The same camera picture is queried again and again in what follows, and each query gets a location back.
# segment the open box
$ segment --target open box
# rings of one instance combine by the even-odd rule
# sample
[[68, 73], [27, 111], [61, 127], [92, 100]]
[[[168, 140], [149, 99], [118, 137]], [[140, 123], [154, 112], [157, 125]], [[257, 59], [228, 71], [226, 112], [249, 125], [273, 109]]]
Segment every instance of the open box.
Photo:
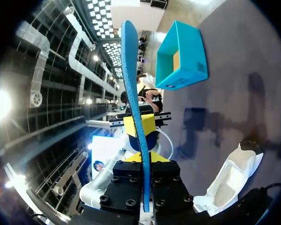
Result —
[[156, 87], [176, 90], [207, 78], [200, 31], [175, 21], [157, 51]]

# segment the white cable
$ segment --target white cable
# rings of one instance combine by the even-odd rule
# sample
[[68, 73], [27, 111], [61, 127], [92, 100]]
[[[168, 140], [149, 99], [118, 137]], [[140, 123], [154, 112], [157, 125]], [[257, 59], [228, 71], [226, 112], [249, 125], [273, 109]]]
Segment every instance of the white cable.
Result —
[[159, 133], [163, 134], [163, 135], [169, 140], [169, 142], [170, 142], [170, 146], [171, 146], [172, 149], [171, 149], [170, 156], [167, 158], [168, 160], [170, 160], [170, 158], [172, 158], [173, 153], [174, 153], [174, 145], [173, 145], [173, 142], [172, 142], [172, 140], [169, 138], [169, 136], [168, 136], [165, 132], [163, 132], [160, 128], [156, 127], [156, 130], [157, 130]]

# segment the gray carpet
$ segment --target gray carpet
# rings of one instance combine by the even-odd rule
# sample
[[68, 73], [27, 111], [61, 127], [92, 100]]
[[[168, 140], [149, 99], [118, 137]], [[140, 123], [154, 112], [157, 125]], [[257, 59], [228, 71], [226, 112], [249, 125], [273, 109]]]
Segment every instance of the gray carpet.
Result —
[[[164, 92], [172, 120], [163, 130], [192, 195], [204, 195], [240, 141], [254, 138], [264, 158], [241, 195], [281, 182], [281, 40], [249, 1], [228, 0], [200, 26], [209, 79]], [[161, 137], [163, 155], [170, 145]], [[279, 188], [269, 191], [276, 195]]]

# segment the person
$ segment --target person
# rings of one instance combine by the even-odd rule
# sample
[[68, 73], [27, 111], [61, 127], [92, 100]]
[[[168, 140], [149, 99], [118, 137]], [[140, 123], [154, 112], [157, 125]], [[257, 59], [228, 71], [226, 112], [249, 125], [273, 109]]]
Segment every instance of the person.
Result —
[[[142, 89], [138, 94], [138, 101], [147, 102], [152, 106], [155, 113], [160, 113], [163, 110], [162, 96], [156, 89]], [[128, 104], [126, 91], [123, 91], [120, 97], [121, 101]]]
[[149, 73], [144, 73], [141, 75], [137, 75], [136, 77], [137, 84], [141, 83], [150, 89], [155, 89], [155, 77], [153, 77]]
[[95, 161], [93, 167], [96, 171], [100, 172], [103, 168], [105, 168], [105, 165], [100, 161]]

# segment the ventilation duct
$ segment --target ventilation duct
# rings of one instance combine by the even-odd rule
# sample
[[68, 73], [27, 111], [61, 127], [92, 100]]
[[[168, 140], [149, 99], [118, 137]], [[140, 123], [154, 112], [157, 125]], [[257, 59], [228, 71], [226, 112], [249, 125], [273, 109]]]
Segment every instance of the ventilation duct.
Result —
[[112, 93], [113, 95], [119, 96], [120, 93], [115, 90], [112, 86], [110, 86], [107, 82], [101, 80], [96, 74], [94, 74], [92, 71], [90, 71], [86, 66], [84, 66], [82, 63], [80, 63], [75, 57], [78, 51], [78, 47], [80, 42], [83, 40], [84, 43], [87, 45], [87, 47], [92, 51], [96, 48], [96, 45], [91, 43], [90, 39], [88, 38], [87, 34], [82, 30], [81, 25], [77, 21], [76, 17], [73, 14], [73, 10], [70, 10], [69, 8], [65, 9], [64, 15], [68, 19], [68, 21], [71, 23], [71, 25], [75, 28], [77, 31], [76, 38], [72, 44], [72, 47], [70, 49], [69, 53], [69, 65], [70, 67], [76, 71], [77, 73], [80, 73], [82, 76], [87, 77], [91, 81], [97, 83], [103, 89], [108, 91], [109, 93]]
[[39, 107], [43, 101], [43, 97], [40, 91], [42, 86], [44, 68], [49, 56], [50, 42], [47, 37], [42, 35], [37, 29], [32, 27], [26, 21], [24, 21], [16, 31], [16, 35], [40, 50], [30, 85], [29, 105], [30, 108]]

